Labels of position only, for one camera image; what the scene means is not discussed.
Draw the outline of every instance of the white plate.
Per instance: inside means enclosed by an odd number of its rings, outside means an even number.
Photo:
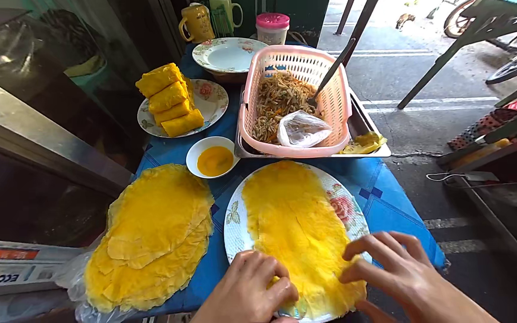
[[[345,225],[346,235],[352,240],[356,240],[365,234],[369,234],[368,224],[364,218],[364,214],[355,198],[348,192],[346,187],[342,185],[334,177],[330,176],[327,172],[320,170],[317,167],[298,163],[304,167],[312,170],[317,174],[318,178],[322,182],[322,187],[326,190],[330,198],[330,203],[337,212],[338,217],[342,220]],[[225,249],[226,256],[231,263],[234,256],[243,251],[253,249],[255,242],[250,237],[247,231],[247,209],[245,202],[242,199],[242,188],[249,178],[251,178],[256,172],[262,170],[264,167],[255,170],[247,178],[245,178],[234,191],[233,196],[230,198],[229,205],[225,215]],[[363,253],[363,258],[372,262],[372,257],[367,252]],[[303,318],[300,320],[301,323],[323,323],[336,319],[330,313],[324,314],[315,319]]]
[[[205,124],[175,138],[191,136],[207,129],[223,116],[227,106],[229,106],[229,96],[219,84],[201,79],[191,79],[191,82],[195,95],[195,109],[199,109],[203,118],[205,118]],[[143,100],[143,103],[139,106],[137,122],[143,130],[153,136],[170,138],[162,127],[155,125],[153,114],[149,112],[149,99]]]
[[[192,58],[202,67],[221,73],[245,73],[255,53],[265,48],[264,42],[248,38],[217,38],[201,42],[192,51]]]

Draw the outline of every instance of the plastic bag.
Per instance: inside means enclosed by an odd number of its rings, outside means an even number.
[[[83,274],[92,253],[92,251],[83,253],[66,262],[64,267],[58,272],[58,275],[55,276],[55,283],[67,289],[69,299],[77,303],[75,319],[77,319],[78,322],[120,323],[138,311],[132,309],[127,312],[121,312],[119,307],[116,307],[109,313],[102,313],[87,302]]]
[[[308,148],[330,135],[332,128],[321,119],[303,110],[285,115],[279,123],[276,136],[286,147]]]

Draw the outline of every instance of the pink plastic basket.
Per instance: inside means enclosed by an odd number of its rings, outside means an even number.
[[[267,67],[285,68],[297,79],[318,87],[334,61],[334,57],[325,52],[303,46],[272,45],[259,50],[250,62],[245,94],[238,115],[238,128],[242,138],[254,149],[279,157],[326,157],[342,150],[350,138],[346,121],[352,115],[352,107],[349,105],[346,91],[348,81],[342,65],[339,66],[318,97],[318,110],[322,112],[324,121],[333,129],[330,136],[316,147],[311,148],[267,144],[252,137],[259,95],[259,80],[276,72],[276,70],[267,70]]]

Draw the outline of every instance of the beaten egg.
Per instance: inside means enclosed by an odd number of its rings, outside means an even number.
[[[214,146],[203,151],[197,159],[197,168],[205,176],[219,176],[233,165],[233,153],[223,146]]]

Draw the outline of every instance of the cat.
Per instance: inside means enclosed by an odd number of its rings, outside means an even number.
[[[402,16],[400,16],[400,18],[398,18],[398,22],[396,22],[396,28],[401,29],[406,21],[414,21],[414,19],[416,19],[416,16],[414,16],[413,14],[405,13]]]

